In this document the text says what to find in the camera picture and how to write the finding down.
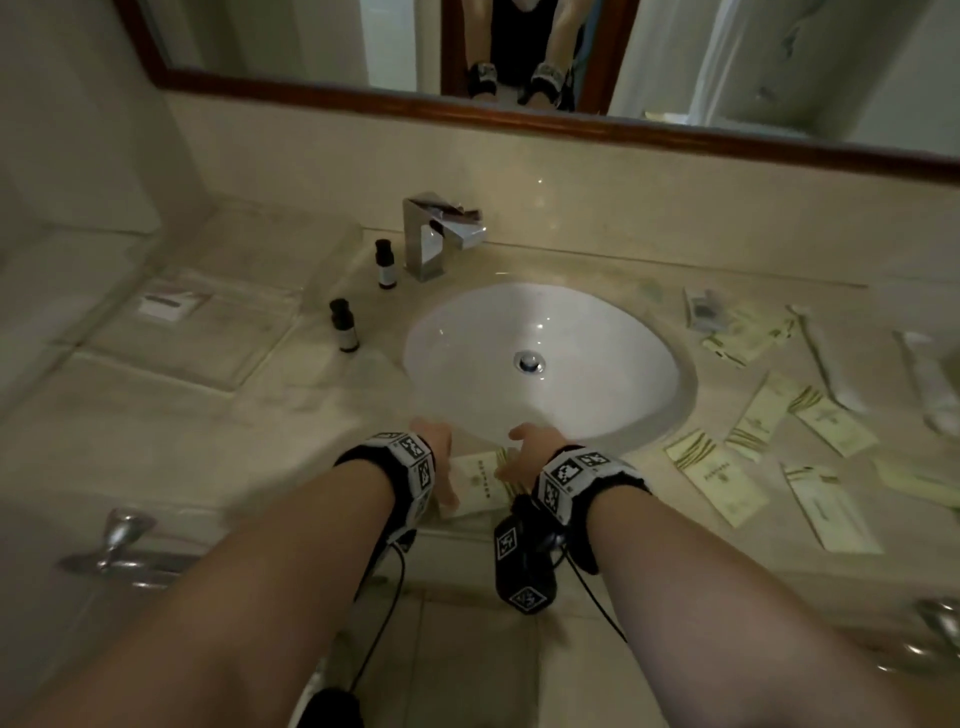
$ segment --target bathroom sink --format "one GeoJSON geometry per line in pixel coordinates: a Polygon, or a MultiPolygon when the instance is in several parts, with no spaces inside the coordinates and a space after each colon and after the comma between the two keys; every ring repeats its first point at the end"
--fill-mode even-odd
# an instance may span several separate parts
{"type": "Polygon", "coordinates": [[[620,453],[689,415],[693,375],[648,327],[553,285],[504,283],[438,306],[403,355],[420,404],[499,445],[522,422],[620,453]]]}

